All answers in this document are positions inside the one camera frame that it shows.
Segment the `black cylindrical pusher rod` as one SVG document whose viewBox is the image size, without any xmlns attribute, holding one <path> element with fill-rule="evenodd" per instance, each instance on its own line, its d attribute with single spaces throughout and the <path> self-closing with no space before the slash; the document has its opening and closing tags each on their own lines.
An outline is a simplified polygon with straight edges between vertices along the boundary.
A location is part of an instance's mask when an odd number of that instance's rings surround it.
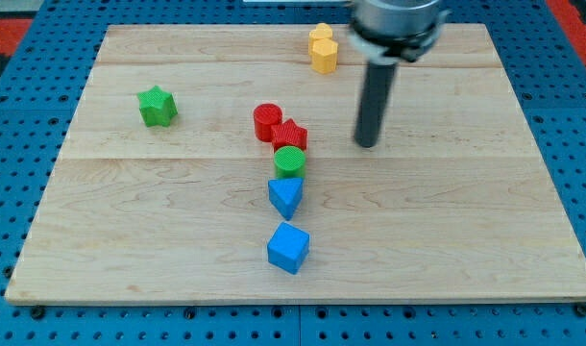
<svg viewBox="0 0 586 346">
<path fill-rule="evenodd" d="M 380 135 L 390 90 L 398 65 L 368 62 L 359 100 L 354 141 L 363 148 L 374 147 Z"/>
</svg>

